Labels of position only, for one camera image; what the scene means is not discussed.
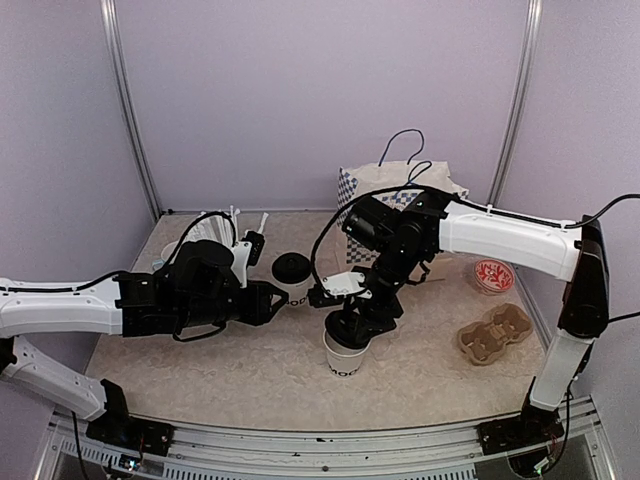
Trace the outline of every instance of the lavender wall panel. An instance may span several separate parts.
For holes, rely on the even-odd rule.
[[[334,208],[341,165],[426,135],[485,200],[526,0],[118,2],[142,139],[163,205]],[[416,138],[398,140],[404,159]]]

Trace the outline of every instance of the white cup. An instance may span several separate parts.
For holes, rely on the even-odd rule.
[[[301,307],[307,304],[307,291],[311,285],[311,277],[299,283],[283,283],[274,279],[276,287],[289,294],[287,305],[290,307]]]
[[[331,373],[338,377],[351,377],[355,375],[360,366],[362,360],[364,360],[364,354],[367,353],[370,343],[359,350],[353,350],[346,348],[336,342],[331,335],[324,332],[324,346],[327,350],[327,362],[329,363],[329,369]]]
[[[289,294],[287,305],[302,307],[307,304],[307,291],[311,285],[311,263],[304,255],[288,252],[280,255],[271,265],[275,285]]]

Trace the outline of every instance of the metal corner post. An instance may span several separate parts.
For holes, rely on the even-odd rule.
[[[522,112],[524,110],[525,97],[529,87],[529,80],[531,78],[531,69],[536,44],[538,42],[538,30],[540,27],[541,16],[542,0],[529,0],[527,24],[522,44],[522,53],[520,55],[520,66],[518,68],[516,88],[511,102],[511,111],[509,112],[509,122],[502,141],[498,167],[493,177],[491,190],[489,191],[488,203],[492,205],[497,205],[500,201],[500,195],[504,190],[507,174],[509,173],[509,166],[511,165],[516,137],[520,127],[520,119],[522,118]]]
[[[122,43],[120,40],[120,32],[118,30],[118,17],[116,15],[115,0],[100,0],[102,7],[102,22],[107,37],[107,46],[113,62],[113,69],[116,75],[116,85],[118,88],[118,96],[120,98],[120,106],[127,126],[129,140],[135,158],[136,168],[142,183],[142,190],[147,200],[147,205],[153,220],[157,222],[162,215],[162,207],[156,187],[153,183],[149,164],[144,153],[138,122],[136,121],[135,112],[133,110],[133,102],[131,101],[131,92],[129,91],[129,83],[127,82],[127,73],[124,63],[124,54],[122,51]]]

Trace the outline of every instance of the work surface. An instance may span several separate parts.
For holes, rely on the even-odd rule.
[[[267,221],[267,244],[250,278],[270,279],[287,251],[309,255],[330,215],[278,213]],[[177,240],[193,216],[164,216],[136,263],[151,263]],[[240,216],[240,231],[258,214]],[[318,270],[338,272],[333,233]],[[535,334],[488,367],[471,365],[455,346],[456,332],[491,308],[521,305],[515,289],[485,296],[470,280],[475,259],[457,256],[446,280],[404,287],[398,328],[372,341],[361,370],[332,375],[322,343],[331,309],[283,309],[263,327],[231,322],[214,338],[181,344],[169,336],[102,336],[88,375],[125,391],[134,414],[200,424],[273,430],[370,430],[468,420],[518,410],[543,360]]]

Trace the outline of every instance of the round container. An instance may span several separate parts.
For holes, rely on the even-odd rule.
[[[515,283],[513,269],[500,260],[480,260],[473,271],[478,288],[487,295],[505,293]]]
[[[306,305],[311,283],[311,262],[307,257],[295,252],[285,253],[273,262],[271,274],[276,286],[289,294],[287,305]]]
[[[367,350],[369,350],[369,345],[371,345],[371,343],[369,343],[364,348],[352,350],[336,342],[326,330],[323,341],[324,347],[327,350],[327,362],[329,363],[331,373],[343,378],[351,377],[360,370],[364,355],[367,353]]]

